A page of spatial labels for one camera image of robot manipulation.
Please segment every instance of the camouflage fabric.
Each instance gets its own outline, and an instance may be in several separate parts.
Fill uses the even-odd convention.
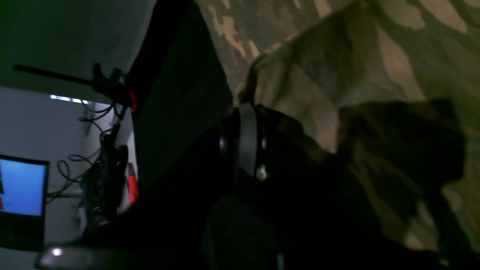
[[[346,157],[385,236],[480,252],[480,0],[196,0],[235,104]]]

